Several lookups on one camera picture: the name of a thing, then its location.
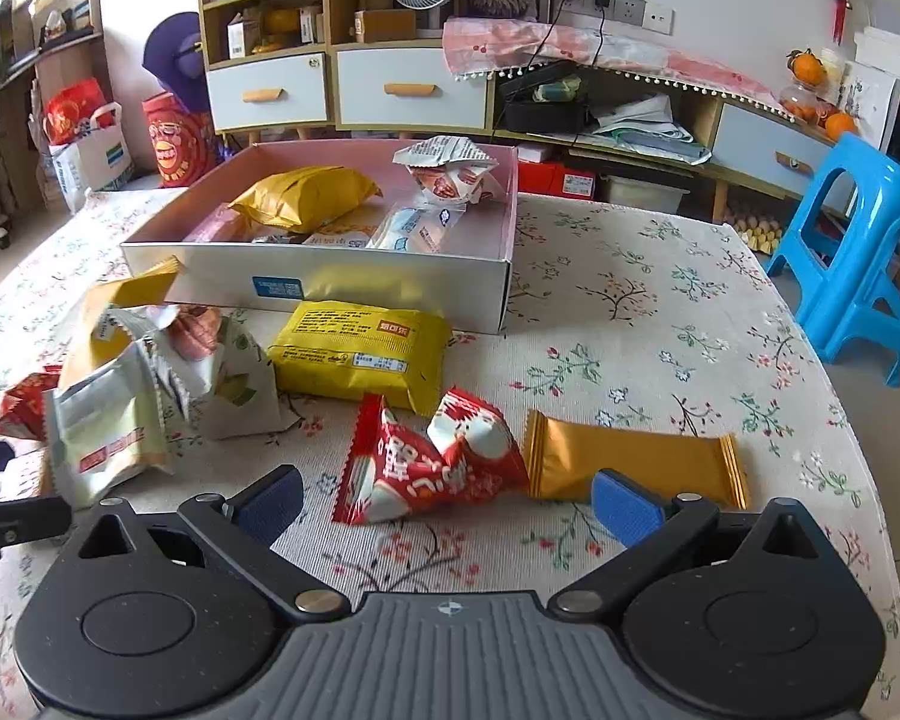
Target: blue plastic stool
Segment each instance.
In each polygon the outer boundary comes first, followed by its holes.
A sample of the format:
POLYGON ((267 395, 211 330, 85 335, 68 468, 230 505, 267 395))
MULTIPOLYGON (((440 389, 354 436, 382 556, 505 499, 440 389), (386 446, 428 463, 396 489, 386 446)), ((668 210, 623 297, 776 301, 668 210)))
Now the blue plastic stool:
MULTIPOLYGON (((821 357, 826 358, 826 346, 851 303, 855 298, 864 300, 866 295, 860 290, 865 282, 869 292, 879 290, 890 306, 900 308, 899 294, 893 297, 895 287, 880 275, 893 254, 893 242, 885 242, 885 238, 895 227, 900 229, 900 165, 856 136, 844 135, 817 172, 767 266, 767 274, 775 275, 785 262, 797 276, 802 290, 797 322, 821 357), (817 233, 813 225, 828 191, 843 172, 856 181, 858 199, 847 234, 837 243, 817 233), (890 253, 878 258, 878 251, 886 247, 890 253), (832 254, 829 269, 813 248, 832 254)), ((886 346, 880 338, 875 340, 886 346)))
POLYGON ((844 344, 851 338, 866 338, 896 352, 896 365, 887 378, 887 386, 900 386, 900 292, 886 274, 886 266, 900 239, 900 219, 890 228, 874 257, 874 265, 844 312, 837 329, 823 349, 823 362, 835 362, 844 344), (885 300, 892 314, 874 309, 885 300))

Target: stack of papers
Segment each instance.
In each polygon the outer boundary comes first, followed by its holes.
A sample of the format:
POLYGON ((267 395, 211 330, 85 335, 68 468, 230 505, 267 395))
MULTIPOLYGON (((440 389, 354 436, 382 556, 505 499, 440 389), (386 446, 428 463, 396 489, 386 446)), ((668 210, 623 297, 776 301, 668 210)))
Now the stack of papers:
POLYGON ((612 141, 612 146, 655 157, 668 157, 700 165, 710 151, 695 143, 693 135, 674 122, 670 98, 657 95, 607 111, 593 111, 597 119, 586 141, 612 141))

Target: purple hat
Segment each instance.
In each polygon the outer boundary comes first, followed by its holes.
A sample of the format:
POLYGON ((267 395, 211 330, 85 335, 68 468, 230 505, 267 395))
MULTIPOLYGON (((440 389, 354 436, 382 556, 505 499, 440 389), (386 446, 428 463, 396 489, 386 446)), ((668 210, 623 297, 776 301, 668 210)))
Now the purple hat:
POLYGON ((210 112, 197 13, 175 13, 156 25, 146 38, 143 66, 190 113, 210 112))

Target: black plug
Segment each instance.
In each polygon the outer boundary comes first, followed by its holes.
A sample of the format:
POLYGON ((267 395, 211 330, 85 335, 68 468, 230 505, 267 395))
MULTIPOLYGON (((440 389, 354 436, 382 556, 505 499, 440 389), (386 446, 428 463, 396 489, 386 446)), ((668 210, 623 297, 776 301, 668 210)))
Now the black plug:
POLYGON ((608 10, 613 4, 613 0, 593 0, 593 4, 597 6, 597 8, 608 10))

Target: floral tablecloth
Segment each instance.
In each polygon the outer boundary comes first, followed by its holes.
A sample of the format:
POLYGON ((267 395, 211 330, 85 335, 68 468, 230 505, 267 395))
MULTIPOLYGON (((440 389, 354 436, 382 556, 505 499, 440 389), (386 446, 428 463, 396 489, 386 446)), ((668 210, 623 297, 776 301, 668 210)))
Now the floral tablecloth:
MULTIPOLYGON (((84 290, 125 274, 118 243, 170 196, 101 196, 0 286, 0 393, 63 356, 65 319, 84 290)), ((261 344, 286 320, 234 316, 261 344)), ((454 333, 444 384, 498 404, 518 438, 531 408, 620 428, 735 433, 754 506, 776 495, 802 500, 869 595, 888 647, 865 711, 900 713, 900 589, 874 481, 826 372, 730 228, 522 196, 506 332, 454 333)), ((304 512, 274 549, 354 601, 367 590, 484 589, 534 589, 545 600, 622 549, 588 507, 517 494, 379 527, 332 524, 357 406, 293 405, 303 422, 283 434, 209 442, 170 423, 176 474, 152 471, 121 494, 138 511, 171 511, 294 463, 304 512)), ((0 718, 34 712, 12 634, 54 555, 44 542, 5 549, 0 561, 0 718)))

